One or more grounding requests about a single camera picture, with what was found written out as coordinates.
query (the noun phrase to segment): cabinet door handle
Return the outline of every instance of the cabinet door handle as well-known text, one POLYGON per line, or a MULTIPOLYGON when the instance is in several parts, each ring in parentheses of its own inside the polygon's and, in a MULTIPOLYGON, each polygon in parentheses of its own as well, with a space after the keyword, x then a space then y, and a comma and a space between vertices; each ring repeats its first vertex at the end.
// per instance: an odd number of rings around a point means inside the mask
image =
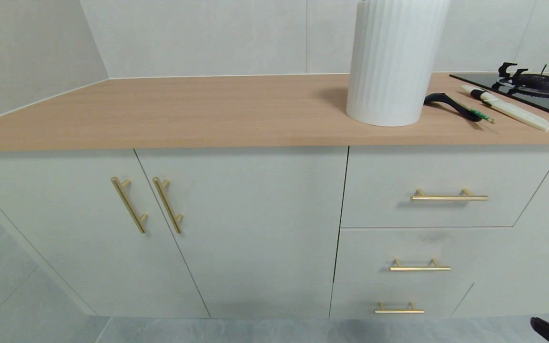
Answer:
POLYGON ((135 221, 135 224, 137 225, 137 228, 139 228, 139 232, 145 233, 145 228, 143 226, 143 222, 148 218, 148 214, 144 213, 139 217, 135 210, 132 208, 131 202, 128 200, 128 195, 126 195, 126 192, 124 191, 124 188, 131 184, 131 180, 126 180, 125 182, 120 183, 120 180, 116 178, 115 176, 112 178, 113 186, 116 188, 116 191, 118 191, 118 194, 120 195, 120 199, 122 199, 122 202, 126 206, 126 209, 128 209, 128 213, 131 214, 132 219, 135 221))
POLYGON ((436 259, 431 259, 431 263, 433 265, 425 265, 425 266, 404 266, 399 263, 399 259, 394 259, 393 262, 395 265, 392 265, 389 267, 389 270, 392 272, 439 272, 439 271, 450 271, 450 267, 448 265, 440 265, 440 263, 437 262, 436 259))
POLYGON ((418 308, 414 307, 414 302, 410 302, 410 309, 407 308, 396 308, 392 310, 385 310, 383 303, 378 302, 379 308, 378 310, 374 310, 375 314, 421 314, 425 313, 425 310, 419 310, 418 308))
POLYGON ((488 196, 486 195, 473 195, 469 189, 464 188, 461 190, 463 195, 456 197, 449 197, 446 195, 425 195, 425 192, 421 188, 417 189, 415 195, 410 197, 413 202, 487 202, 488 196))
POLYGON ((175 215, 175 212, 173 211, 173 208, 171 204, 169 203, 168 197, 166 197, 166 191, 165 188, 168 187, 170 184, 169 180, 164 180, 164 182, 160 182, 159 178, 153 178, 154 185, 156 186, 156 190, 158 191, 159 196, 162 199, 162 203, 164 204, 164 208, 166 208, 166 213, 168 213, 168 217, 171 219, 171 222, 173 222, 173 226, 175 226, 175 231, 177 234, 181 234, 181 219, 183 219, 183 214, 175 215))

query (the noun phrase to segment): backsplash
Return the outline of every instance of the backsplash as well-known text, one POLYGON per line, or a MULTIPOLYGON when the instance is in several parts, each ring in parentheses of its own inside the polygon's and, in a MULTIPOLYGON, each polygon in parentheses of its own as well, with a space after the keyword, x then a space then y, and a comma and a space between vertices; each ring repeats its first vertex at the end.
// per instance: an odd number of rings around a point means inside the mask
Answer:
MULTIPOLYGON (((357 0, 81 2, 111 78, 349 72, 351 64, 357 0)), ((453 0, 436 70, 488 71, 503 61, 549 64, 549 0, 453 0)))

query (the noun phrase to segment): grey tile floor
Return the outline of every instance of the grey tile floor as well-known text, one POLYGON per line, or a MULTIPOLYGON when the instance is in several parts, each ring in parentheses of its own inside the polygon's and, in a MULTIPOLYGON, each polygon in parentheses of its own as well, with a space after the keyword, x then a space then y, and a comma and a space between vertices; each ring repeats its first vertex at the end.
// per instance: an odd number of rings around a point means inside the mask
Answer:
MULTIPOLYGON (((539 317, 549 321, 549 314, 539 317)), ((288 321, 112 318, 98 343, 544 343, 530 316, 288 321)))

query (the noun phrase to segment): base cabinet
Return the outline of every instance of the base cabinet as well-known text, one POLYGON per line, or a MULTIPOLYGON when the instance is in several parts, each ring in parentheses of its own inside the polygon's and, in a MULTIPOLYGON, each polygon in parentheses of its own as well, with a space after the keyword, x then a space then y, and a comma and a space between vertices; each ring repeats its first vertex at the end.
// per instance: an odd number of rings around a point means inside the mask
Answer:
POLYGON ((133 150, 0 153, 0 208, 96 314, 209 317, 133 150))
POLYGON ((549 146, 2 152, 0 208, 98 315, 549 312, 549 146))
POLYGON ((346 153, 137 150, 150 179, 170 182, 166 199, 183 214, 173 232, 211 317, 327 318, 346 153))

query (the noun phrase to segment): wooden countertop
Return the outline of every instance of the wooden countertop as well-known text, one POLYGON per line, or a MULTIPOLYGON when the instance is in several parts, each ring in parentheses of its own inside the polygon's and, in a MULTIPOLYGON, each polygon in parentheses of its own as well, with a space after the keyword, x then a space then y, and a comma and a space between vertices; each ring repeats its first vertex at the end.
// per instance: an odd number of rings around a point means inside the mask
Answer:
MULTIPOLYGON (((0 117, 0 151, 549 144, 549 132, 462 95, 464 82, 448 74, 434 73, 429 93, 464 99, 496 124, 428 106, 410 126, 359 123, 345 114, 347 84, 347 74, 107 80, 0 117)), ((549 113, 509 101, 549 121, 549 113)))

